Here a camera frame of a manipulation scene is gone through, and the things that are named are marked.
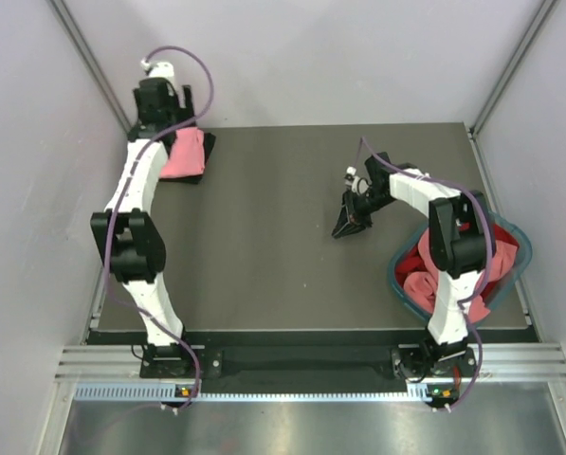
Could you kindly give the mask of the pink t shirt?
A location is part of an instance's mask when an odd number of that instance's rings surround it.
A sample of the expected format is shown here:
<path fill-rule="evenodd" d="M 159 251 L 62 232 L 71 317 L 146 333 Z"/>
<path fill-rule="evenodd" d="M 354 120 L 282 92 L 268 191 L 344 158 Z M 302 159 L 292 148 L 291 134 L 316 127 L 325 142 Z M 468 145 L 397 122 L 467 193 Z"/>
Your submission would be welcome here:
<path fill-rule="evenodd" d="M 204 173 L 205 162 L 204 132 L 197 127 L 179 129 L 160 178 L 200 176 Z"/>

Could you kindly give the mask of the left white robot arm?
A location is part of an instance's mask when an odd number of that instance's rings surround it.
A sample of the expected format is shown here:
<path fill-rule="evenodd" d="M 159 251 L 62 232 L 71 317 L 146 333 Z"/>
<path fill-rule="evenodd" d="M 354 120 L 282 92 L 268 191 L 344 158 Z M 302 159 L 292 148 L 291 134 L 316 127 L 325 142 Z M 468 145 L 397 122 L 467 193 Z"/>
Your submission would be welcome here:
<path fill-rule="evenodd" d="M 115 279 L 130 295 L 145 328 L 140 375 L 191 378 L 197 358 L 184 341 L 164 282 L 166 247 L 151 217 L 156 186 L 173 144 L 173 125 L 184 110 L 172 83 L 148 77 L 134 90 L 137 123 L 127 136 L 126 159 L 106 207 L 92 214 L 90 227 L 105 279 Z"/>

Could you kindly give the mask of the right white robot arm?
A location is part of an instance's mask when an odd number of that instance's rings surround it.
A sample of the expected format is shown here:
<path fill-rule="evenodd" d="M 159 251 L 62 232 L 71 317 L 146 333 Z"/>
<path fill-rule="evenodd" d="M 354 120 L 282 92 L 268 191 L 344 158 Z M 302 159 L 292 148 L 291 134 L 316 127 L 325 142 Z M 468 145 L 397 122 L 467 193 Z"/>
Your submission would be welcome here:
<path fill-rule="evenodd" d="M 365 162 L 367 177 L 353 166 L 332 230 L 340 239 L 373 224 L 372 215 L 400 201 L 427 217 L 429 255 L 437 290 L 427 335 L 420 343 L 422 375 L 441 375 L 467 354 L 469 307 L 480 295 L 494 255 L 493 227 L 484 196 L 435 179 L 410 164 L 395 166 L 385 153 Z"/>

